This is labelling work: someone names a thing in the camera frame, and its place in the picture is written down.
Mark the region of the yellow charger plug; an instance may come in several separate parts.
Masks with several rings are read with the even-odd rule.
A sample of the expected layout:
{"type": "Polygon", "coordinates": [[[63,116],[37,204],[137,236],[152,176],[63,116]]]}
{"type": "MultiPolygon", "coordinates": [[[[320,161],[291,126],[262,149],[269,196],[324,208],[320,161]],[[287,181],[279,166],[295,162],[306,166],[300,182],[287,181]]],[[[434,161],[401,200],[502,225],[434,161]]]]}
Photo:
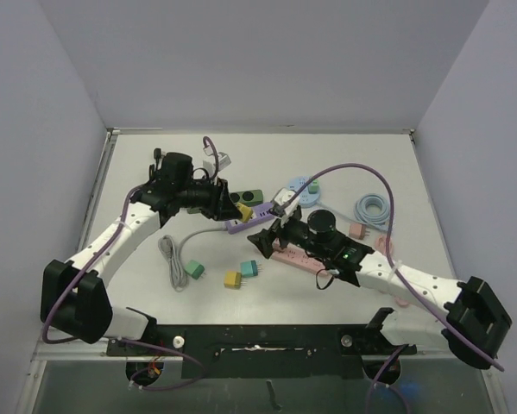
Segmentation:
{"type": "Polygon", "coordinates": [[[240,221],[242,223],[247,223],[253,216],[253,210],[248,205],[237,203],[236,207],[238,211],[241,213],[240,221]]]}
{"type": "Polygon", "coordinates": [[[228,289],[240,289],[245,286],[246,282],[243,280],[243,276],[237,271],[228,271],[224,275],[224,287],[228,289]]]}

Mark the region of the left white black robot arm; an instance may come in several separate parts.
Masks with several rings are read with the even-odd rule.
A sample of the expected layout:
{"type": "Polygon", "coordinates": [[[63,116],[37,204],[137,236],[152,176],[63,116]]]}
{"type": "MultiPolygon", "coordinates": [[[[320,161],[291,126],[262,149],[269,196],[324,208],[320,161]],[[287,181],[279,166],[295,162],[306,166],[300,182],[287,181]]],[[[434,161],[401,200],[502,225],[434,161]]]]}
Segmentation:
{"type": "Polygon", "coordinates": [[[41,333],[55,328],[68,339],[94,343],[127,339],[138,354],[154,350],[155,320],[111,303],[107,287],[117,270],[151,235],[182,209],[196,208],[216,222],[242,218],[224,179],[193,176],[192,158],[175,152],[162,156],[149,181],[130,190],[119,218],[87,247],[65,261],[52,260],[44,269],[41,291],[41,333]]]}

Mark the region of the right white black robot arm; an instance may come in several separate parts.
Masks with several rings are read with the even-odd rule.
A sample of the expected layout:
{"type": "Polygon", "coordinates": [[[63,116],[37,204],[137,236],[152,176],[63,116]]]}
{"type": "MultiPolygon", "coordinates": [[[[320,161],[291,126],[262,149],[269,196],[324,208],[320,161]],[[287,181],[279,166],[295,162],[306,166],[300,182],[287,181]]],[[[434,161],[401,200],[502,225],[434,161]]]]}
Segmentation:
{"type": "Polygon", "coordinates": [[[277,218],[248,240],[266,259],[276,248],[294,245],[334,278],[387,293],[427,313],[415,326],[392,322],[369,327],[366,341],[375,352],[401,344],[432,345],[448,348],[474,368],[501,368],[496,358],[512,319],[485,280],[446,279],[397,264],[338,231],[334,215],[327,210],[316,210],[305,221],[300,213],[287,220],[277,218]]]}

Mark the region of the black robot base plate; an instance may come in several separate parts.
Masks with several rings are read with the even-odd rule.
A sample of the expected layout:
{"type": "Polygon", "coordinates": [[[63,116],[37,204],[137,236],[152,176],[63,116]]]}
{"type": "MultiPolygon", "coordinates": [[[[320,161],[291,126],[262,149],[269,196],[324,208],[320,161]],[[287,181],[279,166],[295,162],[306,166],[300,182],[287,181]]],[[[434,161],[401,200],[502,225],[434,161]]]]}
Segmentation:
{"type": "Polygon", "coordinates": [[[373,323],[308,325],[160,325],[151,343],[190,356],[182,379],[360,379],[366,358],[380,362],[397,347],[373,323]]]}

